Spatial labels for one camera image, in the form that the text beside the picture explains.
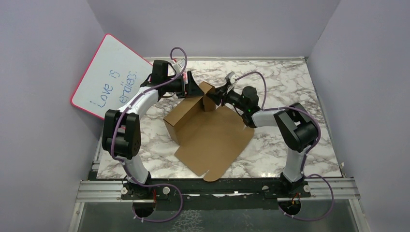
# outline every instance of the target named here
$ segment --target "white marble pattern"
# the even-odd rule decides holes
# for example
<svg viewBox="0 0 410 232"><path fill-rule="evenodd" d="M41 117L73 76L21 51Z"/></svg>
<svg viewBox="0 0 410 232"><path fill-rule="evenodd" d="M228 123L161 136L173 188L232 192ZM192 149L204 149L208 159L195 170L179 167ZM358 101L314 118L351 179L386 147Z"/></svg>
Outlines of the white marble pattern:
<svg viewBox="0 0 410 232"><path fill-rule="evenodd" d="M307 157L306 175L318 173L327 177L341 177L308 68L303 60L189 61L187 69L192 71L197 83L207 81L216 87L225 83L224 78L231 71L238 75L251 71L261 72L267 84L265 108L300 102L321 125L322 138ZM264 85L260 76L250 75L241 79L235 89L240 92L245 86L256 87L261 105ZM200 178L174 156L178 145L169 137L162 120L179 102L176 97L161 99L141 119L142 146L139 155L153 178ZM286 154L287 147L278 128L256 128L251 142L222 177L278 177L285 166ZM116 179L124 176L122 166L104 151L97 178Z"/></svg>

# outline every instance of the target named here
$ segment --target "cardboard box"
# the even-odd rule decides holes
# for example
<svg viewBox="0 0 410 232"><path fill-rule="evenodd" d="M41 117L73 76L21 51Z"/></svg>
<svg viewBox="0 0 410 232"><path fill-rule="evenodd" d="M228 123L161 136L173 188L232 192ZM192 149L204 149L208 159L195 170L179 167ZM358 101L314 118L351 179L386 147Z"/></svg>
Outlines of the cardboard box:
<svg viewBox="0 0 410 232"><path fill-rule="evenodd" d="M202 82L208 93L215 88ZM175 156L205 181L218 180L248 145L254 129L228 107L216 109L207 96L186 98L165 118L171 138L180 145Z"/></svg>

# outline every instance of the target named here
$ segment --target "screw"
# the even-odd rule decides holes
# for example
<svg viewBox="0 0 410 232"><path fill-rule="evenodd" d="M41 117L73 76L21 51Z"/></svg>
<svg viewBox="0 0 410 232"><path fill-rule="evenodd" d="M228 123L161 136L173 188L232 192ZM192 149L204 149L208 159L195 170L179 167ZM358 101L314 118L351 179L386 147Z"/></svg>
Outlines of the screw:
<svg viewBox="0 0 410 232"><path fill-rule="evenodd" d="M167 195L170 191L171 191L171 190L170 190L168 187L164 187L164 188L162 189L162 193L165 194L165 195Z"/></svg>
<svg viewBox="0 0 410 232"><path fill-rule="evenodd" d="M128 193L128 189L126 187L122 187L120 192L121 192L122 195L125 195L125 194Z"/></svg>
<svg viewBox="0 0 410 232"><path fill-rule="evenodd" d="M303 190L304 190L305 192L310 192L310 186L309 186L309 185L303 186Z"/></svg>

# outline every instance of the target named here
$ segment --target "lavender wall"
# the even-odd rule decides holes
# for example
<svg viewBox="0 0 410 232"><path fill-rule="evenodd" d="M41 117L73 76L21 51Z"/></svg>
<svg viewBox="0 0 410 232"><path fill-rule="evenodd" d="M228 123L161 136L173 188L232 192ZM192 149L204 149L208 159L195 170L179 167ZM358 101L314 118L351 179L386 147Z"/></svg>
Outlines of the lavender wall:
<svg viewBox="0 0 410 232"><path fill-rule="evenodd" d="M88 0L106 33L145 57L309 56L339 0Z"/></svg>
<svg viewBox="0 0 410 232"><path fill-rule="evenodd" d="M103 31L85 0L0 3L0 231L67 231L101 122L69 97Z"/></svg>
<svg viewBox="0 0 410 232"><path fill-rule="evenodd" d="M341 0L308 59L372 231L408 231L410 1Z"/></svg>

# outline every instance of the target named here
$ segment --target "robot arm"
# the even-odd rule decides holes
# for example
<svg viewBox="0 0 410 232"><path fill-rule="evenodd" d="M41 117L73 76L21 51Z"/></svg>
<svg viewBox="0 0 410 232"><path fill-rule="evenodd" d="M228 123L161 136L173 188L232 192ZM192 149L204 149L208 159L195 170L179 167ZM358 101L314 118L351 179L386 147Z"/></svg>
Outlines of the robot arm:
<svg viewBox="0 0 410 232"><path fill-rule="evenodd" d="M240 115L244 124L251 128L264 126L277 126L283 140L288 146L286 166L281 174L286 188L291 190L303 181L303 168L306 160L306 150L318 137L318 129L311 118L299 111L306 112L300 103L294 103L286 109L264 111L258 106L259 97L256 88L246 86L242 93L234 91L235 75L228 74L226 84L215 89L214 93L207 93L216 105L230 104L235 109L241 110Z"/></svg>
<svg viewBox="0 0 410 232"><path fill-rule="evenodd" d="M152 67L152 74L141 84L138 93L123 107L118 110L108 110L105 113L104 127L102 134L102 148L111 150L113 133L122 112L127 113L120 122L125 129L119 129L115 138L114 157L123 160L123 165L128 170L127 176L134 177L138 182L145 183L149 178L149 172L142 164L141 158L137 155L141 147L140 118L148 109L157 103L165 93L173 92L178 98L191 96L203 96L204 92L195 83L192 73L187 72L179 77L168 76L168 67L172 65L175 73L180 73L181 61L169 63L163 60L155 60ZM146 91L153 86L160 85L169 81L171 78L176 80L161 86L160 88Z"/></svg>

